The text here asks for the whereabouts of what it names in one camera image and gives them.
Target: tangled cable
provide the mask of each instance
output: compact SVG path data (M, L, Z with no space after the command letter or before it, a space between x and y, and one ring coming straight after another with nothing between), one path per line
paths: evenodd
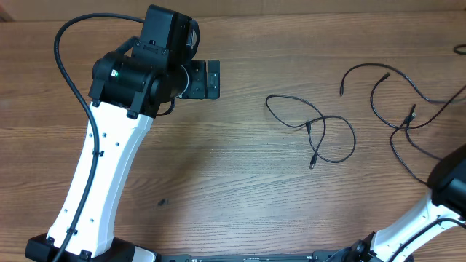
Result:
M459 55L466 55L466 52L463 52L463 51L460 51L459 49L460 48L464 48L466 47L466 44L461 44L461 45L458 45L458 46L455 46L454 48L454 52L459 54ZM393 137L394 135L396 134L396 132L398 132L399 130L404 130L405 131L405 135L406 135L406 138L408 139L408 142L414 147L416 148L417 150L419 150L420 152L422 152L423 154L426 154L427 156L433 158L433 159L436 159L436 160L441 160L440 157L434 155L434 154L431 154L430 152L424 150L423 148L419 147L417 144L415 144L415 142L411 139L410 135L409 135L409 130L413 130L413 129L418 129L418 128L421 128L421 127L425 127L426 125L428 125L429 123L431 123L432 120L434 120L449 104L451 103L458 103L458 102L462 102L464 101L466 98L461 98L461 99L458 99L458 100L455 100L459 94L461 94L465 89L466 89L466 85L461 88L453 97L451 97L449 100L447 101L444 101L444 100L433 100L433 99L430 99L428 97L426 97L425 95L422 94L422 92L417 88L417 86L415 85L415 83L413 83L413 81L405 74L403 73L402 71L390 66L390 65L385 65L385 64L382 64L382 63L363 63L363 64L360 64L360 65L356 65L356 66L353 66L352 68L350 68L344 75L343 75L343 79L341 80L341 84L340 84L340 95L343 95L343 92L344 92L344 80L346 78L346 76L348 75L349 72L351 72L352 70L356 69L356 68L359 68L359 67L363 67L363 66L377 66L377 67L382 67L382 68L387 68L387 69L390 69L391 71L394 71L395 73L399 74L400 76L402 76L414 89L414 91L417 92L417 94L422 98L424 99L425 101L429 102L429 103L436 103L436 104L443 104L442 108L434 115L432 116L429 120L427 120L425 123L423 124L420 124L420 125L417 125L417 126L414 126L414 127L411 127L410 126L410 123L411 121L416 117L416 114L414 113L414 109L416 108L416 104L414 104L412 107L411 107L411 110L410 110L410 113L409 115L404 119L404 121L401 123L401 125L397 126L395 124L392 124L390 122L388 122L386 119L384 119L380 114L379 112L376 110L376 107L374 105L374 93L376 91L376 88L380 85L380 83L382 83L384 80L386 80L389 76L390 76L390 73L386 73L385 75L383 75L383 77L374 85L374 88L372 89L371 91L371 96L370 96L370 101L371 101L371 107L372 107L372 111L374 112L374 114L382 121L384 122L387 126L391 127L391 128L394 128L395 131L393 131L393 133L391 134L390 136L390 147L392 148L392 151L393 153L395 154L395 157L398 159L398 161L400 161L400 163L406 168L406 170L409 172L409 174L414 178L416 179L418 182L420 182L421 184L423 185L427 185L426 182L424 182L423 180L419 179L412 171L411 169L408 167L408 165L403 161L403 159L401 158L400 154L396 151L396 148L395 148L395 145L393 143Z
M269 106L270 98L288 98L288 99L292 99L292 100L297 100L299 102L302 102L302 103L312 107L314 110L316 110L316 112L320 115L320 117L318 117L316 119L309 119L309 120L305 121L304 123L298 124L298 125L287 124L282 119L280 119L274 113L274 111L270 108L270 106ZM314 168L315 163L317 161L317 157L320 157L323 161L326 161L326 162L329 162L329 163L341 163L341 162L345 161L346 159L348 159L355 152L355 149L356 149L356 132L355 132L355 129L352 127L352 125L344 117L342 117L342 116L324 116L320 112L320 110L316 106L314 106L312 103L310 103L309 101L307 101L307 100L305 100L303 98L298 98L298 97L290 96L290 95L269 95L265 99L265 105L269 109L270 113L274 116L274 118L276 118L276 120L278 120L280 123L284 124L285 126L291 127L291 128L302 128L304 126L306 127L306 130L307 130L307 133L308 133L308 136L309 136L309 144L311 145L311 148L314 151L314 156L312 156L311 163L310 163L310 166L309 166L310 169ZM325 137L325 132L327 130L327 124L325 123L325 120L330 119L330 118L341 119L341 120L345 121L345 123L347 123L348 127L351 129L352 136L353 136L353 146L352 146L351 152L348 155L346 155L343 159L340 159L340 160L327 159L327 158L323 157L321 154L319 154L319 152L318 152L319 148L320 148L320 145L322 144L323 138ZM312 139L311 139L312 124L314 124L315 122L320 121L320 120L322 120L322 122L323 122L322 137L320 137L320 140L319 140L319 143L317 144L317 146L314 147L314 144L312 143Z

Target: wood grain surface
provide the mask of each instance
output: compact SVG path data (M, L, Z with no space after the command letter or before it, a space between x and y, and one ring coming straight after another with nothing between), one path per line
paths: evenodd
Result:
M363 13L199 19L199 59L221 61L221 98L179 100L155 119L136 154L116 214L115 235L162 254L310 253L351 245L395 222L425 194L390 150L392 129L371 110L369 95L387 63L406 72L429 97L448 99L466 83L466 13ZM87 119L52 53L61 22L0 23L0 261L25 261L30 237L56 218L81 153ZM87 95L94 62L141 25L85 21L64 34L66 69ZM297 95L324 114L343 116L358 144L341 164L319 159L305 130L291 130L267 111L267 95ZM374 98L400 123L413 103L415 123L439 108L392 75ZM310 108L271 101L281 117L302 122ZM447 108L413 139L438 156L466 141L466 106ZM321 124L315 124L315 136ZM396 146L422 179L435 161L402 134ZM349 152L351 133L328 121L321 154ZM166 205L158 205L167 199ZM415 253L416 261L466 260L466 233L452 229Z
M150 4L192 17L461 11L466 8L466 0L0 0L0 5L14 21L70 20L93 12L145 17Z

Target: cable clip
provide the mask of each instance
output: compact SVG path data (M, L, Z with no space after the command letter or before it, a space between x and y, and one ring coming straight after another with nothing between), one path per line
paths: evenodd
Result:
M73 229L71 230L73 232L73 235L77 235L78 234L78 231L76 229ZM66 229L66 233L69 234L70 233L70 229Z
M94 156L103 156L103 151L97 152L96 150L94 150L94 151L92 152L92 154L93 154Z
M440 219L440 215L437 215L437 220L435 222L437 222L437 225L442 226L442 221Z

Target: black cable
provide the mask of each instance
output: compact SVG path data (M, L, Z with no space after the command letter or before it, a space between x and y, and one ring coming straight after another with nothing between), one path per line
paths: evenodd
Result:
M414 91L417 92L417 94L424 100L426 100L427 102L429 103L446 103L446 101L444 100L432 100L428 97L426 97L425 95L422 94L421 90L419 90L419 88L417 88L417 86L415 85L415 83L405 74L403 73L402 71L390 66L390 65L385 65L383 63L362 63L360 65L355 65L353 67L351 67L344 75L343 75L343 79L341 80L341 83L340 83L340 96L343 95L343 91L344 91L344 80L346 79L347 75L355 70L356 68L359 68L359 67L363 67L363 66L376 66L376 67L382 67L382 68L386 68L386 69L390 69L391 71L394 71L395 73L399 74L400 76L402 76L406 81L408 81L408 83L413 87ZM461 102L463 100L465 100L466 98L462 98L462 99L459 99L457 101L454 101L455 103L458 103L458 102Z
M418 178L412 171L411 169L408 167L408 165L403 161L403 159L401 158L400 154L396 151L396 148L395 148L395 144L393 143L393 136L396 134L396 132L398 132L398 130L400 130L401 128L403 128L403 125L408 125L413 119L414 119L414 109L416 108L416 104L414 104L412 107L411 107L411 110L409 111L409 115L405 118L405 120L403 121L403 123L399 126L399 127L396 127L395 128L395 131L393 131L392 135L390 136L390 147L392 148L392 151L393 153L395 154L396 158L401 162L401 164L406 168L406 170L408 170L409 172L409 175L411 175L414 179L416 179L419 183L427 186L427 182L424 182L423 180L421 180L420 178Z
M418 182L420 182L421 184L427 186L427 183L424 182L423 180L419 179L412 171L411 169L408 167L408 165L403 161L403 159L401 158L400 154L396 151L396 148L395 148L395 144L393 143L393 136L396 134L396 132L398 132L399 130L405 130L406 132L406 137L408 138L408 142L414 146L415 148L417 148L418 150L420 150L422 153L432 157L433 159L437 159L437 160L441 160L440 157L437 157L431 153L429 153L428 151L425 151L424 149L420 148L417 144L415 144L413 142L413 140L411 139L411 137L409 136L409 130L412 130L412 129L417 129L417 128L421 128L421 127L425 127L426 125L428 125L429 123L431 123L431 121L433 121L438 115L440 115L440 113L442 113L442 111L449 105L453 102L453 100L459 95L461 94L465 89L466 89L466 85L461 88L453 97L451 97L448 101L446 101L446 103L442 106L442 108L434 115L432 116L429 120L427 120L425 123L423 124L420 124L420 125L417 125L415 127L409 127L411 121L414 119L414 108L416 107L416 105L414 105L410 111L410 114L406 117L406 119L403 121L403 123L400 125L400 126L396 126L394 124L390 124L389 122L387 122L382 116L379 115L379 113L377 112L375 106L374 106L374 93L375 93L375 90L376 88L379 86L379 84L381 82L383 82L385 79L388 78L390 74L389 73L386 73L375 85L374 85L374 88L372 89L372 92L371 92L371 107L372 107L372 111L376 114L377 117L379 117L380 120L382 120L385 124L387 124L389 127L393 127L395 128L395 131L393 131L393 133L391 134L390 136L390 147L392 148L392 151L393 153L395 154L395 157L398 159L398 161L400 161L400 163L405 167L405 169L408 171L409 175L411 175L414 179L416 179Z
M302 102L302 103L312 107L314 110L316 110L316 112L319 113L320 117L318 117L316 119L307 120L306 122L304 122L302 124L298 124L298 125L287 124L282 119L280 119L277 115L275 115L273 110L270 108L270 106L269 106L269 99L270 98L288 98L288 99L292 99L292 100L297 100L299 102ZM320 157L322 160L324 160L326 162L336 164L336 163L341 163L341 162L347 160L355 152L355 149L356 149L356 132L355 132L354 128L352 127L352 125L344 117L342 117L342 116L324 116L320 112L320 110L316 106L314 106L312 103L310 103L309 101L307 101L307 100L305 100L303 98L298 98L298 97L290 96L290 95L269 95L265 99L265 104L266 104L267 108L269 109L270 113L274 116L274 118L276 118L276 120L278 120L280 123L284 124L285 126L291 127L291 128L301 128L301 127L304 127L304 126L306 127L307 132L308 132L308 136L309 136L309 144L311 145L311 148L314 151L314 156L312 156L311 163L310 163L310 166L309 166L310 169L314 168L315 163L317 161L317 157ZM330 118L341 119L341 120L345 121L345 123L347 123L348 127L351 129L352 136L353 136L353 147L352 147L351 152L348 155L346 155L343 159L340 159L340 160L327 159L327 158L323 157L321 154L319 154L319 152L318 152L319 148L320 148L320 145L322 144L323 138L325 137L325 132L327 130L327 125L325 123L325 120L330 119ZM317 144L317 146L314 147L314 144L312 143L312 139L311 139L311 131L312 131L311 126L312 126L312 124L314 124L315 122L320 121L320 120L322 120L322 122L323 122L322 137L320 137L320 140L319 140L319 143Z
M157 116L166 116L170 114L174 108L175 108L175 98L172 98L172 100L170 101L170 107L168 108L168 110L166 110L165 112L161 114L157 114Z
M414 240L416 240L417 238L419 238L421 235L423 235L425 232L429 231L432 227L436 226L436 225L440 225L441 223L443 222L453 222L455 224L457 224L458 226L461 226L462 228L466 229L466 225L459 222L458 220L456 219L452 219L452 218L439 218L437 219L436 221L433 221L432 223L430 223L428 226L426 226L425 228L423 228L421 231L419 231L417 234L415 234L412 238L410 238L408 241L406 241L406 243L404 243L403 245L401 245L397 250L396 252L393 254L393 256L388 260L388 262L393 262L395 260L395 258L401 253L403 252L403 250L408 247Z
M458 48L460 47L466 47L466 44L462 44L462 45L459 45L459 46L456 46L454 48L454 51L458 54L461 54L458 50ZM390 146L392 148L392 151L393 153L395 154L396 158L400 161L400 163L406 168L406 170L409 172L409 174L414 178L416 179L417 181L419 181L420 183L424 184L424 185L427 185L424 181L418 179L417 176L415 176L415 174L409 169L408 165L403 161L403 159L401 158L401 156L399 155L399 153L396 151L395 149L395 145L393 143L393 136L395 135L395 133L399 130L405 130L405 134L406 134L406 138L408 139L408 142L416 149L418 149L420 152L422 152L423 154L426 154L428 155L429 157L432 157L433 159L437 159L437 160L440 160L441 158L434 155L434 154L431 154L430 152L420 148L417 144L415 144L415 142L411 139L410 137L410 134L409 134L409 130L412 130L412 129L417 129L417 128L421 128L421 127L424 127L426 125L428 125L429 123L431 123L431 121L433 121L449 104L451 103L458 103L458 102L461 102L463 100L465 100L466 98L461 98L461 99L458 99L458 100L455 100L455 98L457 98L457 96L463 92L466 88L466 86L464 86L462 89L460 89L452 98L450 98L449 100L447 101L444 101L444 100L432 100L428 97L426 97L425 95L423 95L421 93L421 91L417 88L417 86L415 85L415 83L413 83L413 81L405 74L403 73L402 71L390 66L390 65L385 65L385 64L381 64L381 63L363 63L363 64L360 64L360 65L356 65L356 66L353 66L352 68L350 68L344 75L343 75L343 79L341 80L341 84L340 84L340 95L343 95L343 91L344 91L344 80L346 78L346 76L348 75L348 73L356 68L359 68L359 67L363 67L363 66L378 66L378 67L382 67L382 68L387 68L387 69L390 69L392 71L394 71L395 73L399 74L400 76L402 76L406 81L408 81L408 83L414 88L414 90L417 92L417 94L419 96L421 96L422 99L426 100L427 102L429 103L437 103L437 104L443 104L442 108L434 115L432 116L428 121L426 121L425 123L423 124L420 124L420 125L417 125L415 127L411 127L410 126L410 123L412 121L412 118L411 119L411 115L409 116L409 118L411 120L407 121L407 122L403 122L402 125L400 126L397 126L395 124L392 124L390 122L388 122L387 120L385 120L380 114L379 112L376 110L376 107L374 105L374 93L376 91L376 88L380 85L380 83L382 83L384 80L386 80L389 76L390 76L390 73L386 73L385 75L383 75L383 77L374 85L374 88L372 89L371 91L371 96L370 96L370 102L371 102L371 107L372 107L372 111L374 112L374 114L382 121L384 122L386 125L388 125L389 127L391 128L394 128L395 131L392 133L392 135L390 136Z
M57 255L53 258L52 262L58 262L60 259L61 255L66 249L66 246L68 245L71 237L73 234L77 234L76 230L76 225L79 220L79 216L81 215L82 209L84 208L84 204L86 203L87 196L89 195L90 187L92 185L92 181L94 180L94 175L95 175L95 169L97 167L97 162L98 162L98 157L100 156L99 154L99 133L97 129L97 124L95 123L94 116L92 115L92 112L89 108L89 106L86 104L86 101L82 97L82 95L79 93L78 89L74 85L73 81L71 81L70 76L65 70L65 67L63 66L63 63L60 58L60 51L59 51L59 45L60 45L60 38L65 32L65 30L73 25L74 23L78 23L79 21L90 19L90 18L95 18L95 17L112 17L112 18L120 18L120 19L126 19L126 20L131 20L139 23L144 23L143 19L136 18L136 17L131 17L127 15L119 15L119 14L112 14L112 13L95 13L95 14L88 14L88 15L82 15L80 17L76 17L74 19L69 20L67 23L65 23L60 30L58 30L57 35L55 36L55 41L53 44L53 50L55 54L55 62L57 63L58 68L60 69L61 74L63 75L63 78L65 79L66 83L70 86L71 91L73 91L74 95L78 99L79 103L81 104L82 108L86 112L87 118L89 119L90 126L92 128L92 133L94 137L94 157L92 158L92 164L90 168L90 173L89 173L89 178L87 179L86 186L84 187L84 191L82 193L82 198L81 201L79 201L79 205L76 209L76 213L74 214L73 220L71 222L70 228L67 231L67 235L65 239L63 240L62 245L60 246L59 251L57 252Z

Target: white plastic housing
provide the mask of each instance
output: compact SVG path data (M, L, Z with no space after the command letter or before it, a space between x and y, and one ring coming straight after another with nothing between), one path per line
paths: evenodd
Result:
M457 220L460 218L458 214L451 211L449 208L443 205L436 207L432 204L431 193L431 191L427 192L425 197L404 216L391 226L375 234L372 239L371 249L377 254L377 258L382 261L388 261L401 245L438 218L453 218ZM452 222L442 222L441 225L433 226L429 231L425 232L421 237L418 237L397 255L394 262L404 262L410 254L423 244L454 226L456 226L456 224Z
M104 153L99 157L94 181L76 226L78 233L72 236L66 251L78 255L81 250L87 250L92 252L94 258L111 246L115 215L128 171L153 119L141 114L137 119L127 118L126 109L107 103L90 108L98 126L100 151ZM65 239L89 177L94 150L93 135L88 123L84 147L68 196L47 235L53 237L56 247L60 247Z

